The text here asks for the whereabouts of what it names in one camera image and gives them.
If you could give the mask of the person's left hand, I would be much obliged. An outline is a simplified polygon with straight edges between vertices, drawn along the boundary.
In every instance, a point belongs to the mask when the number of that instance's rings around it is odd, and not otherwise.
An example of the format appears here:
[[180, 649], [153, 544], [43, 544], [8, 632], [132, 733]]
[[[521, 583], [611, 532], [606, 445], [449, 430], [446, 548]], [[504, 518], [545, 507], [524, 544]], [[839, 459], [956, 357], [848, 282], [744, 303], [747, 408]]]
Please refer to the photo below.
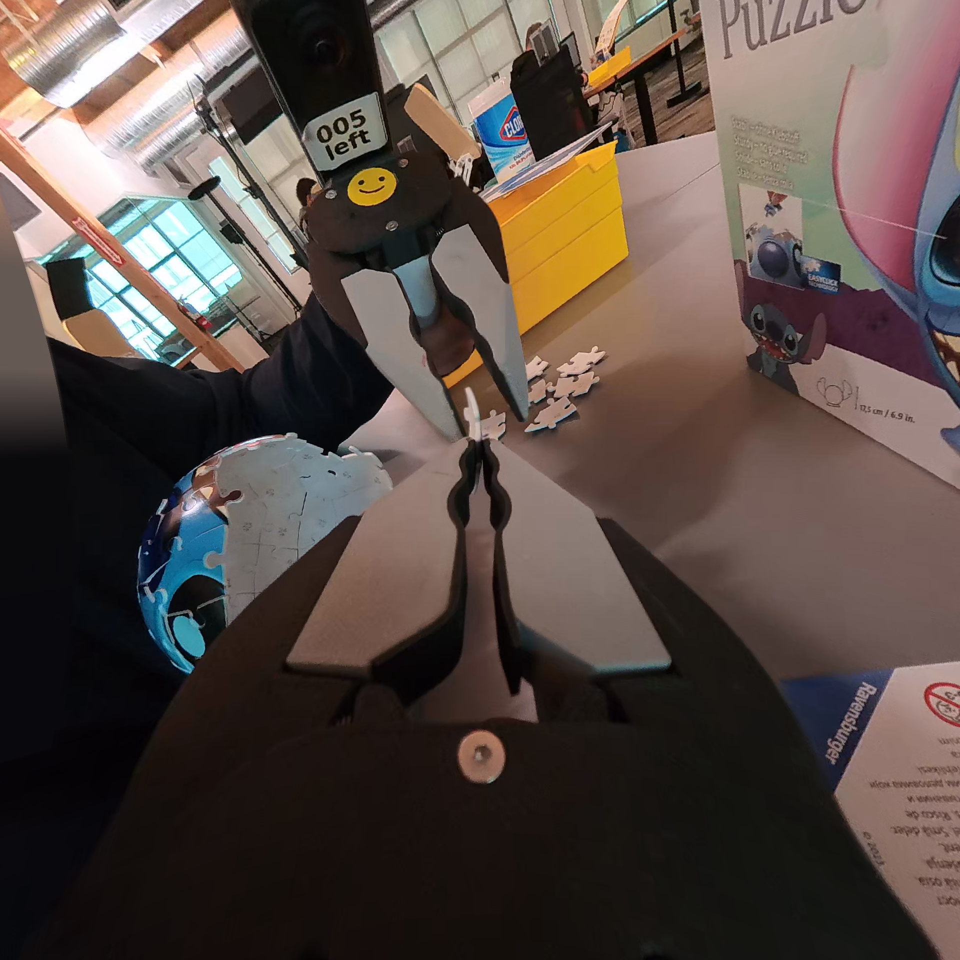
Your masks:
[[475, 349], [476, 317], [460, 300], [438, 298], [437, 309], [428, 318], [414, 316], [411, 332], [426, 356], [426, 365], [436, 378], [455, 373]]

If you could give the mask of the stacked yellow plastic bins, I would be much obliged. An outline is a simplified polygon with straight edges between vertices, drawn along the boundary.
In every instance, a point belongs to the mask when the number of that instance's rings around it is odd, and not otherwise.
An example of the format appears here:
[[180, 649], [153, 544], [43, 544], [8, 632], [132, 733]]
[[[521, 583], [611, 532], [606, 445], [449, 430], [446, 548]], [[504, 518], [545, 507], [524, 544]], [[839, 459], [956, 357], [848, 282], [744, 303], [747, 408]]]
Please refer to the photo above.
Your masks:
[[628, 257], [613, 143], [485, 200], [501, 230], [521, 334]]

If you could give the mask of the background desk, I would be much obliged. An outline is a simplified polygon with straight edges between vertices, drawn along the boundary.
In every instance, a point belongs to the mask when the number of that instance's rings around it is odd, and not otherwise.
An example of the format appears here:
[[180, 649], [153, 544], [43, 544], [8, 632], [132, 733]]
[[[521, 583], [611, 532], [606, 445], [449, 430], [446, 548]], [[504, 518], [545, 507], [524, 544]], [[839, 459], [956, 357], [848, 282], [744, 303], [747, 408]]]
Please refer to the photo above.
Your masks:
[[653, 146], [714, 129], [701, 13], [690, 7], [677, 21], [676, 2], [668, 2], [673, 30], [649, 51], [634, 56], [615, 73], [583, 89], [586, 98], [608, 92], [624, 95], [626, 127], [641, 130], [637, 146]]

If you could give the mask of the blue white puzzle ball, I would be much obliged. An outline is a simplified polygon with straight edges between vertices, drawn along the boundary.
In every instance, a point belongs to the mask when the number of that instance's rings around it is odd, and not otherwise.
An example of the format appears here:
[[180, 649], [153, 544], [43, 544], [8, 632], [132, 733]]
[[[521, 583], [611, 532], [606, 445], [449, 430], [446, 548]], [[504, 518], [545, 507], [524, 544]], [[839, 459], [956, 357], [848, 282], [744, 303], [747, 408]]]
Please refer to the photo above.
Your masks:
[[152, 641], [190, 674], [259, 594], [392, 489], [375, 454], [326, 452], [296, 434], [216, 452], [175, 483], [143, 534], [137, 597]]

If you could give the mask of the person's left forearm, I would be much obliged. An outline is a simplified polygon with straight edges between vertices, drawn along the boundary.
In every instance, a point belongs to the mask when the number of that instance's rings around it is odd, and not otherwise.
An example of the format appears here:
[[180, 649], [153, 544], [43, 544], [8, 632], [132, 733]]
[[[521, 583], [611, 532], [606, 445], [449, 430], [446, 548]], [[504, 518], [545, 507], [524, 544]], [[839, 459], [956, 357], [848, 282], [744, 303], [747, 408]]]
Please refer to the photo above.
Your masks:
[[243, 441], [294, 433], [336, 449], [392, 384], [309, 294], [273, 354], [246, 371], [186, 370], [104, 358], [48, 339], [78, 483], [176, 480]]

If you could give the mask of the blue white booklet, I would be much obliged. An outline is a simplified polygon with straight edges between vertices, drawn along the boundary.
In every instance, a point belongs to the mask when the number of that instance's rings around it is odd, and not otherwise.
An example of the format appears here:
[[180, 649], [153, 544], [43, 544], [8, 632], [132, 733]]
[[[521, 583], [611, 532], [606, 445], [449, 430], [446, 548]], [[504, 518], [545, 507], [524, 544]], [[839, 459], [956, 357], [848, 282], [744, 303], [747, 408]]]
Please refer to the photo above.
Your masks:
[[578, 157], [583, 151], [593, 149], [594, 146], [600, 144], [603, 140], [604, 134], [613, 125], [613, 121], [607, 120], [594, 131], [584, 135], [560, 150], [551, 153], [546, 158], [534, 162], [532, 166], [522, 170], [509, 180], [503, 183], [498, 183], [496, 186], [486, 188], [484, 191], [478, 194], [479, 197], [484, 200], [485, 203], [491, 204], [494, 200], [506, 197], [521, 187], [527, 186], [537, 179], [560, 169], [569, 161]]

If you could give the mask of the black monitor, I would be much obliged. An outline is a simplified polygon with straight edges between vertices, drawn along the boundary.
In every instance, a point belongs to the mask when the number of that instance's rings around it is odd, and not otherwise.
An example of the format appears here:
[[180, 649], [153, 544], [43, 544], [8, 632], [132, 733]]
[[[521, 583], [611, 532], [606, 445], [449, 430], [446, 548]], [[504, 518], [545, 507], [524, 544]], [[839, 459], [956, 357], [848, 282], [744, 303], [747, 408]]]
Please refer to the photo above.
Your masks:
[[269, 78], [260, 66], [225, 90], [216, 107], [244, 147], [283, 115]]

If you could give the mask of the slanted wooden post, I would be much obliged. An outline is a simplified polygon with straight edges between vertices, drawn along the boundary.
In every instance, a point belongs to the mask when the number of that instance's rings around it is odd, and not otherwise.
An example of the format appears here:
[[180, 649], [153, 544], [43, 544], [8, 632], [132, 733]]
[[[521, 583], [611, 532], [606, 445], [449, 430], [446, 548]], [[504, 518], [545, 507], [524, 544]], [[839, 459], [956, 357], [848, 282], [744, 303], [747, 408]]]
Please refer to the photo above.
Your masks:
[[235, 369], [238, 372], [244, 370], [222, 342], [188, 318], [160, 282], [137, 259], [132, 258], [102, 222], [77, 198], [74, 198], [66, 187], [57, 181], [53, 174], [50, 174], [6, 129], [1, 130], [1, 162], [61, 221], [71, 227], [74, 233], [83, 237], [102, 259], [108, 261], [134, 289], [166, 317], [192, 346], [214, 365], [216, 370]]

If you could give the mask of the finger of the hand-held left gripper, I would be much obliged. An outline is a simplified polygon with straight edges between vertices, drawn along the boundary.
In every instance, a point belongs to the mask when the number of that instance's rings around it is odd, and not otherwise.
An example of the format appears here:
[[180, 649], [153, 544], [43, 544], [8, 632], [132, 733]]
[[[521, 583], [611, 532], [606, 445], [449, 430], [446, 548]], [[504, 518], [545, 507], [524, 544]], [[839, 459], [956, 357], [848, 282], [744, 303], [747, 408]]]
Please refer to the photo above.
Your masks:
[[463, 324], [518, 422], [529, 415], [527, 375], [512, 288], [469, 225], [446, 231], [429, 256], [440, 303]]
[[392, 386], [450, 442], [465, 436], [450, 393], [414, 334], [415, 315], [401, 282], [386, 271], [358, 270], [342, 287], [366, 339], [366, 354]]

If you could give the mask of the white puzzle pieces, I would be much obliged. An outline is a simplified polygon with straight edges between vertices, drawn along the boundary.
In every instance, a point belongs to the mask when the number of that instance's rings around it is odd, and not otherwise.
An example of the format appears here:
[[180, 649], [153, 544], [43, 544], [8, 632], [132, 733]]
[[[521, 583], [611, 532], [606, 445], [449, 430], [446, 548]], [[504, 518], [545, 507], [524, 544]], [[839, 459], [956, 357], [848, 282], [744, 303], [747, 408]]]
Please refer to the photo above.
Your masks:
[[529, 417], [526, 433], [555, 429], [577, 412], [575, 400], [587, 396], [599, 385], [597, 366], [607, 352], [597, 345], [589, 351], [578, 351], [568, 361], [556, 367], [553, 379], [548, 377], [550, 366], [538, 355], [526, 365]]

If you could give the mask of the tan board white stand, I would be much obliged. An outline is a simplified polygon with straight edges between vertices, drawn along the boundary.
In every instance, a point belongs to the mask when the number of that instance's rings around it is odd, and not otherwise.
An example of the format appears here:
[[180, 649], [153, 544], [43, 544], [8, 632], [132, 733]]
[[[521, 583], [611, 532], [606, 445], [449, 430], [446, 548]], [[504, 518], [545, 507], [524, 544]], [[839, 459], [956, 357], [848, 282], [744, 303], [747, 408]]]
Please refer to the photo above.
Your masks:
[[471, 132], [461, 126], [420, 82], [410, 87], [404, 111], [414, 125], [438, 146], [453, 176], [478, 192], [483, 186], [483, 151]]

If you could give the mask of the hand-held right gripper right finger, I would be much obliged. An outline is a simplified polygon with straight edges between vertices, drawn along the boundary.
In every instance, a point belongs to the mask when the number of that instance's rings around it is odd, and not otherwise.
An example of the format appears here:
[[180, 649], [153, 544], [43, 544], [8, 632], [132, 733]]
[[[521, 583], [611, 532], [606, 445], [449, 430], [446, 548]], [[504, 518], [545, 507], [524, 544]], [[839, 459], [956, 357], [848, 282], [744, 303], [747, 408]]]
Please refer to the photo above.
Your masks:
[[666, 671], [671, 655], [594, 511], [499, 441], [484, 441], [484, 480], [510, 692]]

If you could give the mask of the black square flag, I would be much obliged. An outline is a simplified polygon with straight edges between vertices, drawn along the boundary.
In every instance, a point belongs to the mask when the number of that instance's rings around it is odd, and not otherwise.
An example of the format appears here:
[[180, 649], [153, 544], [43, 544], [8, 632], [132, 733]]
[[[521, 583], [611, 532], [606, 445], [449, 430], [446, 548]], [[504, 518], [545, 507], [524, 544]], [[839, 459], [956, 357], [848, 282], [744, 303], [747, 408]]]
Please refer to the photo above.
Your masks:
[[83, 258], [50, 260], [44, 265], [54, 308], [66, 321], [94, 309], [90, 297], [87, 265]]

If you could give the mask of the white blue wipes canister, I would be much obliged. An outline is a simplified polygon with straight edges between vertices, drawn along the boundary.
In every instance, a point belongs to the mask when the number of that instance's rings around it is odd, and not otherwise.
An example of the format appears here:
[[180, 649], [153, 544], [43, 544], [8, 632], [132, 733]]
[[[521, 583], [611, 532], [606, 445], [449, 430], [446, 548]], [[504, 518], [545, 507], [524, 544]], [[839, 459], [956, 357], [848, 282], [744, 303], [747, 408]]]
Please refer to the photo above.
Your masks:
[[511, 91], [496, 101], [477, 96], [467, 106], [498, 185], [532, 166], [534, 153]]

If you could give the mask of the silver ventilation duct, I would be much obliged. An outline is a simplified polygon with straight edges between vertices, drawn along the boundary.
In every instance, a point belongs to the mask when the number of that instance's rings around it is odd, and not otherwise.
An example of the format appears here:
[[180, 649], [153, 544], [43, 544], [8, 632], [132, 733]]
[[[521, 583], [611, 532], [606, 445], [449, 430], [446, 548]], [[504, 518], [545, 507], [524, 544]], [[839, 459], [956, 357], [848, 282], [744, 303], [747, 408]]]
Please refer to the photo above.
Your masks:
[[8, 42], [2, 56], [43, 99], [69, 108], [77, 100], [71, 90], [80, 68], [123, 36], [110, 2], [66, 1]]
[[182, 75], [156, 90], [126, 94], [81, 129], [103, 154], [147, 172], [205, 136], [218, 145], [228, 142], [223, 121], [204, 105], [213, 107], [243, 80], [237, 73], [217, 84]]

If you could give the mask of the colourful cardboard puzzle box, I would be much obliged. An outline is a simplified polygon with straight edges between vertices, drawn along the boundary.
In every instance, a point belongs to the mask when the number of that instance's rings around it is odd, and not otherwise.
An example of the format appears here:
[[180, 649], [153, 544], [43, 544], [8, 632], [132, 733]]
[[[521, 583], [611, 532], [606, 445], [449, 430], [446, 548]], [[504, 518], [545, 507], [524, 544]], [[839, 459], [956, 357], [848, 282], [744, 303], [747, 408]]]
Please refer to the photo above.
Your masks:
[[959, 3], [701, 11], [748, 366], [957, 487]]

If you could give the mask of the glass window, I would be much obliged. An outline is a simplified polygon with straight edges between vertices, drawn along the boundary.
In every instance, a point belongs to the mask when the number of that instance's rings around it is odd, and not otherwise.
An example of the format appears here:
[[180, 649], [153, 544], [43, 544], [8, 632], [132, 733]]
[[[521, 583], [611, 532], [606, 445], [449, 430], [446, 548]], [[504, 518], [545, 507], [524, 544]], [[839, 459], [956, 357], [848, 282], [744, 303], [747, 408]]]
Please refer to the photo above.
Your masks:
[[[181, 306], [219, 335], [248, 304], [246, 277], [207, 228], [195, 204], [171, 198], [122, 198], [102, 217], [109, 233]], [[91, 245], [80, 249], [87, 291], [126, 342], [146, 358], [174, 366], [193, 345]]]

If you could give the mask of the curved blue puzzle piece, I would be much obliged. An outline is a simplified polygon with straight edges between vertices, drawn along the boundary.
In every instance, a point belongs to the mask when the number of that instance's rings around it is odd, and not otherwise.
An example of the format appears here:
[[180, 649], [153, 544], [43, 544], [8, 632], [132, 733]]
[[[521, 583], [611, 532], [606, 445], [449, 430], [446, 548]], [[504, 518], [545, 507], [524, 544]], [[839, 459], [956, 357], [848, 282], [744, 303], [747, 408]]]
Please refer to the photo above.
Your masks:
[[471, 494], [475, 494], [479, 489], [483, 479], [484, 437], [482, 417], [474, 390], [471, 387], [464, 388], [463, 397], [466, 403], [466, 406], [463, 410], [463, 415], [467, 427], [467, 436], [472, 443], [473, 450], [473, 480]]

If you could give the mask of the white instruction leaflet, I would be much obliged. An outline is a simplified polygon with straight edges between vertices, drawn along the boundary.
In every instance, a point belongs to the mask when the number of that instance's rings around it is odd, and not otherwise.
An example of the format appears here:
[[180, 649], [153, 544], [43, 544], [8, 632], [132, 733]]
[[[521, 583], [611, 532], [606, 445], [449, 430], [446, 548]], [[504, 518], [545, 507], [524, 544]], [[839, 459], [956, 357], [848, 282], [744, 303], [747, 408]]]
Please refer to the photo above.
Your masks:
[[795, 678], [783, 695], [873, 867], [959, 957], [959, 663]]

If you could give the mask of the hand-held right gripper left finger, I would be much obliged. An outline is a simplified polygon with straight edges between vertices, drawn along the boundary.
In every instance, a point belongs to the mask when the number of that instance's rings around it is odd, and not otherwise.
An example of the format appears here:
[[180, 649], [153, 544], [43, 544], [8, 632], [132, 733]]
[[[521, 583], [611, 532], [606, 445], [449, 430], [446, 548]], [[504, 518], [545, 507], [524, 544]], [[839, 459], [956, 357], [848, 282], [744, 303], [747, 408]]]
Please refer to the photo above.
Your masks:
[[410, 705], [463, 647], [474, 441], [463, 438], [362, 515], [287, 656], [301, 674], [390, 688]]

